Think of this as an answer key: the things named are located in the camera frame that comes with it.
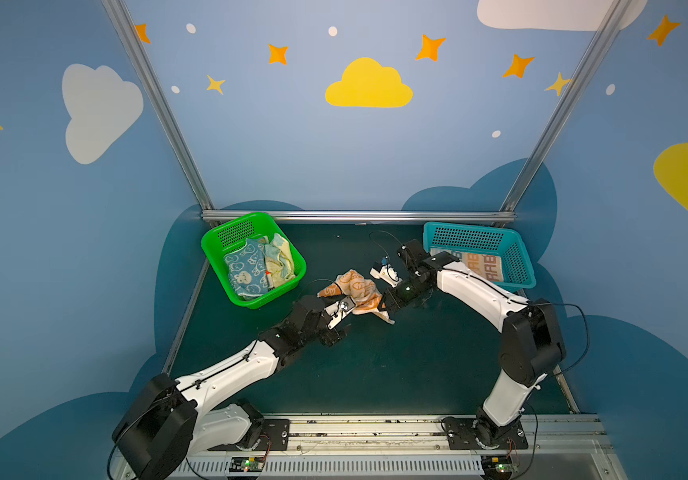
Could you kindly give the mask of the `rabbit letter print towel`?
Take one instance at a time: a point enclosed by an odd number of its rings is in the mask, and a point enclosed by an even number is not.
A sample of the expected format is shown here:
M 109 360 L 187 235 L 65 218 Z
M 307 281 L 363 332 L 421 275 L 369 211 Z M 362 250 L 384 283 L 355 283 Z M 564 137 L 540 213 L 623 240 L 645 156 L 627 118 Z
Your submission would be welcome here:
M 447 252 L 463 263 L 467 268 L 476 274 L 492 282 L 503 282 L 505 280 L 502 258 L 498 255 L 483 254 L 466 251 L 455 251 L 449 249 L 431 248 L 430 254 Z

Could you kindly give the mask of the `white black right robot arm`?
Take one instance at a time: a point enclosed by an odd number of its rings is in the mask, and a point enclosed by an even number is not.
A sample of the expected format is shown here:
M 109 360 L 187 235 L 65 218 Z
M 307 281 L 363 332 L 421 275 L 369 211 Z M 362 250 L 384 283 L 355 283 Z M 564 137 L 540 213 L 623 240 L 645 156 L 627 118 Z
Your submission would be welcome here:
M 448 252 L 428 253 L 417 240 L 401 245 L 397 256 L 408 277 L 383 294 L 378 309 L 392 315 L 424 293 L 438 290 L 488 320 L 500 334 L 500 374 L 479 409 L 479 423 L 490 430 L 516 423 L 532 391 L 566 357 L 554 305 L 515 295 Z

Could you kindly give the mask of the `orange bunny print towel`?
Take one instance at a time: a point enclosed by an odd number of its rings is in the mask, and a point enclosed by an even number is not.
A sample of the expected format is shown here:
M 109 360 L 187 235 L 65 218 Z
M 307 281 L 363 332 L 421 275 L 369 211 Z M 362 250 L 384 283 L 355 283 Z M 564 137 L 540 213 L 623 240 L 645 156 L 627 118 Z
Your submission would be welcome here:
M 384 322 L 392 325 L 394 321 L 386 311 L 380 311 L 378 306 L 382 300 L 382 294 L 375 282 L 366 279 L 355 270 L 349 270 L 338 275 L 333 283 L 329 284 L 317 293 L 317 297 L 328 298 L 338 295 L 350 297 L 355 307 L 355 315 L 374 314 Z

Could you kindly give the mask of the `teal yellow patterned towel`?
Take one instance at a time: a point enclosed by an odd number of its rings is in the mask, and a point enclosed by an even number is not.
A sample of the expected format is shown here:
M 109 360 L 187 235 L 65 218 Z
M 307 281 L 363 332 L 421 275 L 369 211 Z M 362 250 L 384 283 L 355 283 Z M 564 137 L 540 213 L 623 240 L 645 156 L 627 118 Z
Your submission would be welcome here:
M 264 244 L 263 251 L 271 289 L 279 288 L 296 277 L 290 243 L 285 237 L 275 233 L 273 238 Z

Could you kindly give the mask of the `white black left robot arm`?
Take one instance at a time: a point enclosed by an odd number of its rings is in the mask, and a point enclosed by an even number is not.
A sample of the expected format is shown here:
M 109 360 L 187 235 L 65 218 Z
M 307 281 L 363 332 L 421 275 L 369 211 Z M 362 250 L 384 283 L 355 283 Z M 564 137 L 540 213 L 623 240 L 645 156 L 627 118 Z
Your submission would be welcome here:
M 135 478 L 165 479 L 191 454 L 257 442 L 263 416 L 228 398 L 288 367 L 309 344 L 342 340 L 341 322 L 355 308 L 345 295 L 307 295 L 278 324 L 241 351 L 199 372 L 173 379 L 161 373 L 141 389 L 111 435 Z

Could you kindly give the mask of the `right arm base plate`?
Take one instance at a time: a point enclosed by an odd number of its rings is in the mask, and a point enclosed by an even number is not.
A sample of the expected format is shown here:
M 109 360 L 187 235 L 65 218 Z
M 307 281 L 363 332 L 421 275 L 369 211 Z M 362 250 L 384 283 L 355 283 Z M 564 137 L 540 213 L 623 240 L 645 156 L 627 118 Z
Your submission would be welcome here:
M 440 422 L 451 450 L 527 449 L 529 444 L 519 419 L 498 426 L 487 418 L 444 417 Z

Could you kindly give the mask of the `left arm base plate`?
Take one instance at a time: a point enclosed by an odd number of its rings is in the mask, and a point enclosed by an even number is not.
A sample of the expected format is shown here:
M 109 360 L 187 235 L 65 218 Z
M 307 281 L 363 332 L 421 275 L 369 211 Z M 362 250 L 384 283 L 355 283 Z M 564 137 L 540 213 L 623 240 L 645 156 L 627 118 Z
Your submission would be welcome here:
M 286 451 L 290 440 L 290 420 L 270 418 L 254 422 L 236 443 L 211 447 L 210 451 Z

